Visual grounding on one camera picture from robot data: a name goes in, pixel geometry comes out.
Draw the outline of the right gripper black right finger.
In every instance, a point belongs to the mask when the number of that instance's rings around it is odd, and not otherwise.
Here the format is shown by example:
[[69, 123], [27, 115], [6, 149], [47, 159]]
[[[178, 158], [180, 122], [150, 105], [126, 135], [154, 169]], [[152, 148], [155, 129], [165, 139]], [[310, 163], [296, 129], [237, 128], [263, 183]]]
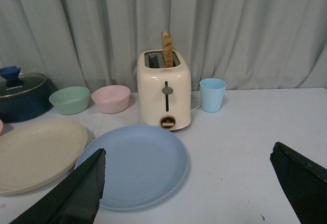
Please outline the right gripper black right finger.
[[270, 162], [300, 223], [326, 223], [326, 169], [281, 142]]

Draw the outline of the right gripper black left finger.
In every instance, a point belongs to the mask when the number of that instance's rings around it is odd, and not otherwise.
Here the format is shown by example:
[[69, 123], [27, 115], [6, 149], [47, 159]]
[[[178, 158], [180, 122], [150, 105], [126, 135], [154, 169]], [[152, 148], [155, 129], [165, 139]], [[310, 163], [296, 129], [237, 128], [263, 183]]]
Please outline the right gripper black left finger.
[[98, 149], [12, 223], [93, 223], [103, 196], [105, 150]]

